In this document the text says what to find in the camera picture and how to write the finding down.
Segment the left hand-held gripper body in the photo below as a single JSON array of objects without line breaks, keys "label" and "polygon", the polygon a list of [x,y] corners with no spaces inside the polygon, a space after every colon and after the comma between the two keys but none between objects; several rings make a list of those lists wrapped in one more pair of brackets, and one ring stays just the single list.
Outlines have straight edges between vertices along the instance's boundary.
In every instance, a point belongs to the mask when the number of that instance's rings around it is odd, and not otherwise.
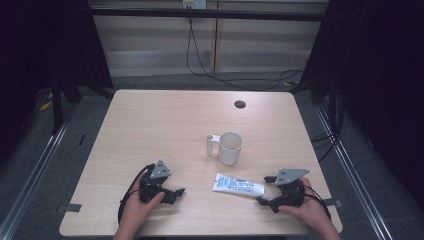
[{"label": "left hand-held gripper body", "polygon": [[166,164],[159,160],[150,164],[143,171],[144,175],[140,180],[140,200],[149,203],[158,193],[161,193],[162,184],[171,175]]}]

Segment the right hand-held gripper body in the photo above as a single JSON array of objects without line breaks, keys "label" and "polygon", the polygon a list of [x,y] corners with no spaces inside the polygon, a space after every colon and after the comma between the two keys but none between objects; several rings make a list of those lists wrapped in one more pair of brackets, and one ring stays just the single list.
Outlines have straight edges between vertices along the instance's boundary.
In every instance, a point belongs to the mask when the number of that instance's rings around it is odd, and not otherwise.
[{"label": "right hand-held gripper body", "polygon": [[308,169],[280,169],[276,176],[275,185],[281,195],[277,198],[277,206],[302,205],[305,196],[304,184],[300,178],[309,173]]}]

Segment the white blue toothpaste tube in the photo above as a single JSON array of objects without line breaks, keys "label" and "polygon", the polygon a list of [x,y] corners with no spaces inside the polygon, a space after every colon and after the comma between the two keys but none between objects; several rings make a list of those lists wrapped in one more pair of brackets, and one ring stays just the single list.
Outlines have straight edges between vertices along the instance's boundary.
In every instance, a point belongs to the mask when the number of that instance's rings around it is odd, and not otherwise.
[{"label": "white blue toothpaste tube", "polygon": [[232,178],[221,173],[216,174],[212,190],[214,192],[239,194],[252,197],[262,197],[265,194],[265,187],[263,184]]}]

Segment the white cup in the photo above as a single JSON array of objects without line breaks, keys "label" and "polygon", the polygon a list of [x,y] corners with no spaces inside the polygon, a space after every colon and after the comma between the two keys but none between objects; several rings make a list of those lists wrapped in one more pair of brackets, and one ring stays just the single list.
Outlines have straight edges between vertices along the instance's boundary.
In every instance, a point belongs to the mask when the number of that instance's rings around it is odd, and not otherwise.
[{"label": "white cup", "polygon": [[218,144],[218,160],[227,166],[236,164],[243,147],[243,138],[236,132],[225,132],[221,135],[206,136],[206,153],[211,156],[214,144]]}]

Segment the person's left hand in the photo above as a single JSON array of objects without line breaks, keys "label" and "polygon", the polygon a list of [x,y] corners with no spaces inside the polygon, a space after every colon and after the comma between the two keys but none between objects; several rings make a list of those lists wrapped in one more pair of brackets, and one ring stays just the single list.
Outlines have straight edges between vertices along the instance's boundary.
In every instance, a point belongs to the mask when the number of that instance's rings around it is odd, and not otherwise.
[{"label": "person's left hand", "polygon": [[119,228],[138,229],[147,221],[153,209],[161,202],[165,194],[158,193],[149,203],[143,203],[140,200],[140,180],[137,179],[134,184],[131,195],[129,196],[119,224]]}]

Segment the person's right hand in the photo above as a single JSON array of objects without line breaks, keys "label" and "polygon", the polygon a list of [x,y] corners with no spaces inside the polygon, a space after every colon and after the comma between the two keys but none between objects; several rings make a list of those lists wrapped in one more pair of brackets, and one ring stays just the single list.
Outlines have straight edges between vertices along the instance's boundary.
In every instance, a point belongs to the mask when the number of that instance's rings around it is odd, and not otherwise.
[{"label": "person's right hand", "polygon": [[281,205],[279,210],[300,218],[305,224],[318,233],[323,233],[332,227],[332,222],[327,216],[324,207],[318,202],[318,196],[312,191],[309,180],[301,177],[300,181],[305,188],[305,198],[301,206]]}]

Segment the black metal stand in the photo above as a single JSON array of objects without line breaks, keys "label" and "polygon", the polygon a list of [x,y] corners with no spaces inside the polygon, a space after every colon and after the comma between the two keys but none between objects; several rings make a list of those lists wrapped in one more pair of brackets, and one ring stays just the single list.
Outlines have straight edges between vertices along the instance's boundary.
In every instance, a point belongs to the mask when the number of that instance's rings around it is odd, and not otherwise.
[{"label": "black metal stand", "polygon": [[57,78],[52,79],[52,104],[53,104],[53,129],[52,134],[55,135],[63,123],[62,113],[62,95]]}]

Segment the yellow floor tape piece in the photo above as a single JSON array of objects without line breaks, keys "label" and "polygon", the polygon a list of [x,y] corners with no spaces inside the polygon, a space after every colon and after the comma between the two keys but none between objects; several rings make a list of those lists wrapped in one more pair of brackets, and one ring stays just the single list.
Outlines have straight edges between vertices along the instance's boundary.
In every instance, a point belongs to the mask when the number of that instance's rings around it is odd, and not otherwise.
[{"label": "yellow floor tape piece", "polygon": [[39,112],[43,112],[47,110],[53,103],[53,94],[50,93],[47,99],[41,104],[41,106],[38,108]]}]

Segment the black curtain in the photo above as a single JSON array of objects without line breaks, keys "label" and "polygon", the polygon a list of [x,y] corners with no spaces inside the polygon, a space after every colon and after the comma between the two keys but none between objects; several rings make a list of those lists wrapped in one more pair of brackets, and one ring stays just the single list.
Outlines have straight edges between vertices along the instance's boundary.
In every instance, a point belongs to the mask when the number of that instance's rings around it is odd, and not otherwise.
[{"label": "black curtain", "polygon": [[17,147],[42,89],[113,86],[88,0],[0,0],[0,163]]},{"label": "black curtain", "polygon": [[424,0],[328,0],[302,76],[337,89],[424,211]]}]

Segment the black horizontal metal bar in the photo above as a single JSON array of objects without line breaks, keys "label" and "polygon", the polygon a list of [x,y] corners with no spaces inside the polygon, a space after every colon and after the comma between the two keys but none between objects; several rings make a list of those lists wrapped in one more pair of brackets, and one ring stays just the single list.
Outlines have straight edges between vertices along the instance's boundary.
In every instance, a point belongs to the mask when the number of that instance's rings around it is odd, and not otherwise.
[{"label": "black horizontal metal bar", "polygon": [[145,8],[106,8],[89,9],[92,15],[103,16],[140,16],[140,17],[181,17],[247,20],[281,20],[321,22],[327,19],[325,14],[278,13],[228,10],[185,10],[185,9],[145,9]]}]

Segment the metal floor rail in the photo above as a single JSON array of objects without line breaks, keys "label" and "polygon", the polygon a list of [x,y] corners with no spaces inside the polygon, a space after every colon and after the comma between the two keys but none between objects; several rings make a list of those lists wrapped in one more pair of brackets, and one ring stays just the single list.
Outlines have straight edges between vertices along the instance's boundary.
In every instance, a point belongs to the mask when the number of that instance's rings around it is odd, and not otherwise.
[{"label": "metal floor rail", "polygon": [[0,172],[0,240],[13,240],[74,113],[72,105],[57,131],[50,124],[54,118],[51,111],[37,112],[25,128],[6,168]]},{"label": "metal floor rail", "polygon": [[325,109],[322,106],[316,106],[315,109],[325,129],[326,137],[330,140],[332,149],[335,151],[378,240],[394,240],[388,225],[372,200],[342,141],[331,129],[329,117]]}]

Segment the white wall power outlet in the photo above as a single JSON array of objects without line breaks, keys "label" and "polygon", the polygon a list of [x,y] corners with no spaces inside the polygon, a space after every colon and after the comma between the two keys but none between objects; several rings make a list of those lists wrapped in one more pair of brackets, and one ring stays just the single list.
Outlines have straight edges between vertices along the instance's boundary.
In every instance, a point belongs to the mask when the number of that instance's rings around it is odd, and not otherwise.
[{"label": "white wall power outlet", "polygon": [[197,10],[207,9],[206,0],[182,0],[182,5],[184,9],[197,9]]}]

